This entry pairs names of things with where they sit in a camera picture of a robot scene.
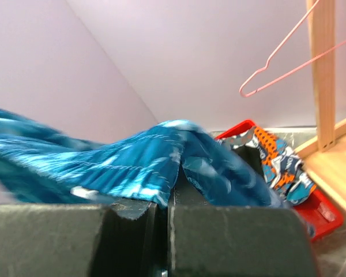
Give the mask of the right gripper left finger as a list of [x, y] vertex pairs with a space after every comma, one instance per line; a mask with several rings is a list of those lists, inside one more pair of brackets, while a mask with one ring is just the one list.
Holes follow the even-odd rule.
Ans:
[[92, 276], [167, 276], [167, 209], [126, 200], [104, 210]]

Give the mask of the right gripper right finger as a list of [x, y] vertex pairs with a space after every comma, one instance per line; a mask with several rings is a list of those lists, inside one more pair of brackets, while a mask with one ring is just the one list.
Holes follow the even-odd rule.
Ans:
[[209, 205], [209, 203], [191, 184], [178, 184], [171, 191], [168, 210], [176, 205]]

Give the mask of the blue leaf-print shorts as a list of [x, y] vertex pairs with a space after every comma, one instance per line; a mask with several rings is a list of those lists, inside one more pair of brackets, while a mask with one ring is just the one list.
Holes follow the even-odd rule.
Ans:
[[167, 207], [179, 172], [214, 205], [287, 208], [244, 160], [187, 120], [160, 123], [113, 144], [65, 134], [0, 109], [0, 183], [26, 203]]

